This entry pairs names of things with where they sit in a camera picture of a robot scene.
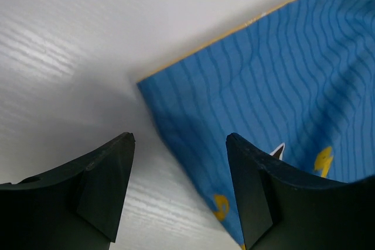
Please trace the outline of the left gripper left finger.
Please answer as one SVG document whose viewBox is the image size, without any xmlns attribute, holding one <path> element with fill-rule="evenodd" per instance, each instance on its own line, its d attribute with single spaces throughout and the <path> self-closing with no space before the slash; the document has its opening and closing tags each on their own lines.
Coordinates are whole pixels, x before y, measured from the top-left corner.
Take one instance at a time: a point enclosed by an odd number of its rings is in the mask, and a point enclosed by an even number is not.
<svg viewBox="0 0 375 250">
<path fill-rule="evenodd" d="M 77 159 L 1 184 L 2 249 L 108 249 L 115 242 L 135 152 L 122 133 Z"/>
</svg>

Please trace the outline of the blue cartoon placemat cloth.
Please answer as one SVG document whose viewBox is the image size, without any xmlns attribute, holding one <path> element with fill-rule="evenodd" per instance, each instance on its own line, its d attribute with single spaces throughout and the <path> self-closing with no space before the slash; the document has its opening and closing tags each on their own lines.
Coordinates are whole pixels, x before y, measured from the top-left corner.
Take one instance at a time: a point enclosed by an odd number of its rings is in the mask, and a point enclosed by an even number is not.
<svg viewBox="0 0 375 250">
<path fill-rule="evenodd" d="M 165 145 L 242 249 L 226 139 L 374 177 L 374 0 L 292 0 L 138 83 Z"/>
</svg>

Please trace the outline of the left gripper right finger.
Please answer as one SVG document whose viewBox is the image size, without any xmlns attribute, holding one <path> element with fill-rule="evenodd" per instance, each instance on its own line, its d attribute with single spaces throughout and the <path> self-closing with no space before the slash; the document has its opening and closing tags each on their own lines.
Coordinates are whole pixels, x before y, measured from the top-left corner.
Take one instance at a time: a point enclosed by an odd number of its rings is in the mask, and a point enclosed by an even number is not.
<svg viewBox="0 0 375 250">
<path fill-rule="evenodd" d="M 247 249 L 373 249 L 374 177 L 353 183 L 301 171 L 236 133 L 226 139 Z"/>
</svg>

